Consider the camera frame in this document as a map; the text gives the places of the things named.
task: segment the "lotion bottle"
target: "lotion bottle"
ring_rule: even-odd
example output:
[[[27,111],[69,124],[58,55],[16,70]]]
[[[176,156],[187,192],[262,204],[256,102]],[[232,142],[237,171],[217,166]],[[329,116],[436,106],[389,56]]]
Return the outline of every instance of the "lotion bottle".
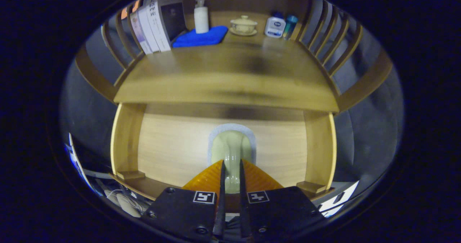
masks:
[[[285,29],[285,20],[283,14],[276,12],[273,17],[269,17],[265,24],[264,34],[272,38],[280,38]]]
[[[208,7],[203,6],[205,0],[196,0],[196,8],[194,9],[194,21],[196,24],[196,33],[206,33],[209,31],[208,25]]]

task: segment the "blue towel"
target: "blue towel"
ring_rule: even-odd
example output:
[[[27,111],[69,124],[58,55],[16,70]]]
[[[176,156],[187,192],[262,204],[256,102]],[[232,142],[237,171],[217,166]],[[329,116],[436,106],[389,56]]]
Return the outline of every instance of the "blue towel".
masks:
[[[211,28],[208,32],[200,34],[197,34],[196,30],[193,29],[179,36],[173,43],[173,48],[218,44],[223,40],[226,33],[226,26],[216,26]]]

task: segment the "blue bottle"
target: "blue bottle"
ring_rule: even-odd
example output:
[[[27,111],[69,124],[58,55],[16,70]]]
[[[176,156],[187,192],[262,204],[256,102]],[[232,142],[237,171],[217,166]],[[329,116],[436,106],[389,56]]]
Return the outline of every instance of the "blue bottle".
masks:
[[[291,34],[293,33],[293,30],[295,29],[297,22],[298,22],[298,18],[296,18],[294,15],[288,15],[287,20],[286,20],[285,30],[283,30],[283,35],[282,35],[282,37],[285,40],[290,39]]]

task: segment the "wooden side panel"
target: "wooden side panel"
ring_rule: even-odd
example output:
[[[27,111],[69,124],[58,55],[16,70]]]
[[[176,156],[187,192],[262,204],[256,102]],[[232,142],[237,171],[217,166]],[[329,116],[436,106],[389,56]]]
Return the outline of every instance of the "wooden side panel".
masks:
[[[320,34],[322,27],[325,23],[326,16],[328,15],[328,2],[323,0],[323,7],[322,7],[322,14],[320,15],[320,19],[318,20],[317,26],[315,27],[314,33],[312,34],[311,40],[306,45],[308,49],[311,49],[317,39],[318,35]]]
[[[359,46],[360,40],[362,39],[363,35],[363,28],[362,25],[357,23],[357,29],[355,30],[355,34],[352,37],[352,41],[350,41],[346,51],[341,55],[341,57],[336,61],[336,63],[331,67],[329,74],[332,77],[343,65],[346,61],[352,56],[357,46]]]
[[[145,104],[119,104],[111,137],[112,172],[138,171],[138,142]]]
[[[304,21],[302,22],[303,25],[301,27],[301,30],[298,33],[298,36],[296,37],[296,40],[299,42],[302,42],[304,35],[306,34],[306,31],[308,29],[308,26],[311,23],[312,10],[313,10],[313,0],[309,0],[308,9],[306,11],[306,15],[304,16]]]
[[[117,89],[97,70],[83,44],[75,56],[75,63],[85,80],[103,97],[113,103]]]
[[[392,70],[392,61],[384,49],[381,49],[374,64],[367,70],[349,90],[338,98],[341,112],[351,108],[376,90],[387,78]]]
[[[306,182],[331,187],[336,168],[336,130],[333,115],[305,111],[308,161]]]
[[[318,54],[320,53],[320,51],[322,51],[322,48],[325,46],[326,42],[330,38],[331,33],[333,33],[333,29],[336,26],[336,21],[338,21],[338,9],[336,8],[336,6],[333,5],[333,11],[331,13],[330,22],[328,23],[328,26],[326,28],[326,33],[323,36],[322,41],[314,51],[315,57],[318,57]]]
[[[125,47],[126,51],[128,52],[128,54],[130,55],[132,59],[135,59],[136,53],[131,47],[130,41],[128,40],[128,37],[126,36],[125,31],[123,30],[121,16],[122,16],[122,11],[119,11],[117,13],[117,16],[115,17],[115,28],[117,30],[118,36],[120,37],[120,40],[122,41],[122,44]]]
[[[336,35],[336,38],[333,41],[333,44],[330,46],[328,51],[325,53],[323,58],[320,60],[322,66],[324,66],[325,63],[328,61],[328,59],[330,59],[331,56],[333,56],[333,53],[336,51],[339,44],[341,43],[341,41],[346,36],[348,28],[349,28],[349,16],[344,15],[343,21],[341,23],[341,28],[339,29],[339,33]]]
[[[102,25],[102,38],[106,42],[107,48],[111,52],[114,59],[120,64],[120,66],[122,66],[122,68],[126,69],[128,67],[128,65],[125,62],[122,61],[122,56],[120,56],[117,53],[117,51],[114,50],[115,45],[113,44],[113,41],[112,41],[112,39],[110,38],[110,35],[109,35],[109,22],[105,22]]]

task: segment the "dark background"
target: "dark background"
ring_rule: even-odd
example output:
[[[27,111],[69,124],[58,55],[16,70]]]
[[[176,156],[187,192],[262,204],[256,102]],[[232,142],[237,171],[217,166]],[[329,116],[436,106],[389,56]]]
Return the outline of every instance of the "dark background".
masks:
[[[61,166],[65,177],[54,160],[64,152],[57,109],[66,69],[81,42],[129,1],[2,0],[8,3],[1,33],[2,241],[160,241],[94,201],[89,189],[78,193],[69,183],[79,184],[76,174]],[[360,20],[389,52],[402,80],[406,123],[396,163],[401,168],[346,218],[382,198],[321,240],[459,242],[459,4],[329,1]],[[91,203],[81,197],[87,193]]]

